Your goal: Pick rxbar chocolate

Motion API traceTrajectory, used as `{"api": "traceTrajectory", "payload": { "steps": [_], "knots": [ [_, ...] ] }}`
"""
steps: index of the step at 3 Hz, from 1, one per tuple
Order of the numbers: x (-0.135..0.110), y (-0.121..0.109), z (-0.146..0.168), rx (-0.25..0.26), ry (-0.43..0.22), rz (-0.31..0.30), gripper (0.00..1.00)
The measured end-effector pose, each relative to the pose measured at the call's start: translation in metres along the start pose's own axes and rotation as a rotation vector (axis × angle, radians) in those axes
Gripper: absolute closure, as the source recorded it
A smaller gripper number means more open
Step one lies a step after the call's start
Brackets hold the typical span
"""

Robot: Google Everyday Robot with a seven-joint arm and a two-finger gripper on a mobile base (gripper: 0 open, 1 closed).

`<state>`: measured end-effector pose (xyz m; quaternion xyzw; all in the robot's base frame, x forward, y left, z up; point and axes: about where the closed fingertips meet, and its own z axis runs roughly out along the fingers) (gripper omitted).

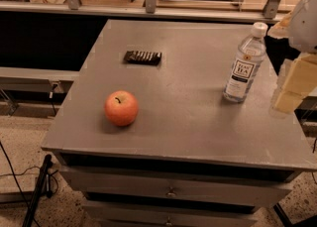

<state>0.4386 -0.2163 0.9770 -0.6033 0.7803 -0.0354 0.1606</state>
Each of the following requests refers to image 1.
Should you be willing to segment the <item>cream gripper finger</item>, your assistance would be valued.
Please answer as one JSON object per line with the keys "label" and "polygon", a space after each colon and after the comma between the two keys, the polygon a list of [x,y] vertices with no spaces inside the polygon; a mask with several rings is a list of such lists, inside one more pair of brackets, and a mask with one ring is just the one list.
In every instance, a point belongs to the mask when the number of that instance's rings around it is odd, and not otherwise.
{"label": "cream gripper finger", "polygon": [[290,91],[277,91],[273,96],[272,108],[282,112],[291,113],[293,112],[301,103],[303,99],[300,95],[297,95]]}

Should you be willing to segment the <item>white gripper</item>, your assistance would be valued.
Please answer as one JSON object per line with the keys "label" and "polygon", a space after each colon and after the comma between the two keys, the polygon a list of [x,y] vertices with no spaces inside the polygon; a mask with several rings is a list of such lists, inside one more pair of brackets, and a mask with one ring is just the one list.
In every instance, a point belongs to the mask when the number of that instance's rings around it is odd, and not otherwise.
{"label": "white gripper", "polygon": [[[317,53],[317,0],[300,0],[288,26],[289,44],[302,53]],[[317,55],[301,54],[290,66],[282,89],[306,97],[317,87]]]}

